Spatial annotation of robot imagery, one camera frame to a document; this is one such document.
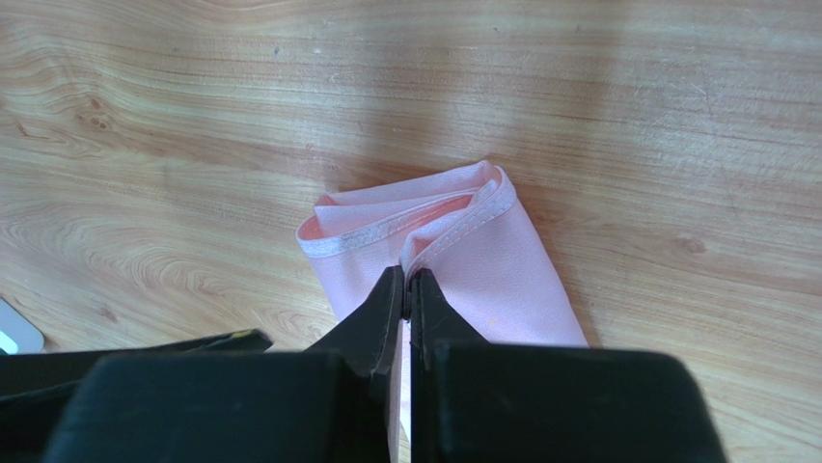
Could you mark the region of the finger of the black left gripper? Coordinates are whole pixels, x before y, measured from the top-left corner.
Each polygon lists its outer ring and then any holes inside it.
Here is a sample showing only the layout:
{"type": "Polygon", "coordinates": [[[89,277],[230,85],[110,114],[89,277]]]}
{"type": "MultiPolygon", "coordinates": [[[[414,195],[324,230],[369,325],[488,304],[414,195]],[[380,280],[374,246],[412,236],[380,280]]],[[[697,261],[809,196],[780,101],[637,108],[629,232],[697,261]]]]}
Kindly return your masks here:
{"type": "Polygon", "coordinates": [[[3,355],[1,442],[46,443],[77,386],[106,356],[206,351],[263,352],[272,345],[273,342],[263,331],[253,329],[144,348],[3,355]]]}

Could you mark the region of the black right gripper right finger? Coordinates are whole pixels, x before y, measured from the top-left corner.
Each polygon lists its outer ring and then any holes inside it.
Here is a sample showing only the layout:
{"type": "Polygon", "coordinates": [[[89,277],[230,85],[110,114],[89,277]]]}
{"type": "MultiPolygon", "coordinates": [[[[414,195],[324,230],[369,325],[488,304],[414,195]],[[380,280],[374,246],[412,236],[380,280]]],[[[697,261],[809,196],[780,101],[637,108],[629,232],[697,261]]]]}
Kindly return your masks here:
{"type": "Polygon", "coordinates": [[[408,288],[411,328],[411,460],[441,462],[449,453],[448,371],[450,346],[486,339],[447,301],[430,269],[417,271],[408,288]]]}

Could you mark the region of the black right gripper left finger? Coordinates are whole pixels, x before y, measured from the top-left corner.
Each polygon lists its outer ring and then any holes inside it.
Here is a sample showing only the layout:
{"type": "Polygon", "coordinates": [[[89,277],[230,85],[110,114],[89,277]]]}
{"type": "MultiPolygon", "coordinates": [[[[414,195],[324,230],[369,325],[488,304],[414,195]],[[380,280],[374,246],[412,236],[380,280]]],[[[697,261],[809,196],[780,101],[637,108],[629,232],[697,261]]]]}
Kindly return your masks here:
{"type": "Polygon", "coordinates": [[[402,268],[385,268],[365,301],[308,348],[334,360],[334,462],[398,461],[404,297],[402,268]]]}

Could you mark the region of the pink cloth napkin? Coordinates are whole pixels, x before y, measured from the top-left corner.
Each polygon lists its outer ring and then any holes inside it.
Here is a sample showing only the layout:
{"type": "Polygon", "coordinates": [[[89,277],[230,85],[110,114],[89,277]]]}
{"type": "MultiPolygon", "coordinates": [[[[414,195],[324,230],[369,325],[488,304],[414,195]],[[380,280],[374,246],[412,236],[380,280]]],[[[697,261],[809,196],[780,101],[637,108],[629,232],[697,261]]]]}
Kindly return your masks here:
{"type": "MultiPolygon", "coordinates": [[[[441,462],[573,462],[583,425],[561,394],[578,375],[587,340],[562,282],[506,172],[489,162],[320,197],[297,230],[338,324],[385,268],[404,273],[399,419],[411,433],[408,288],[430,269],[447,301],[486,342],[450,346],[449,453],[441,462]]],[[[286,460],[334,462],[334,360],[308,348],[293,385],[307,414],[307,448],[286,460]]]]}

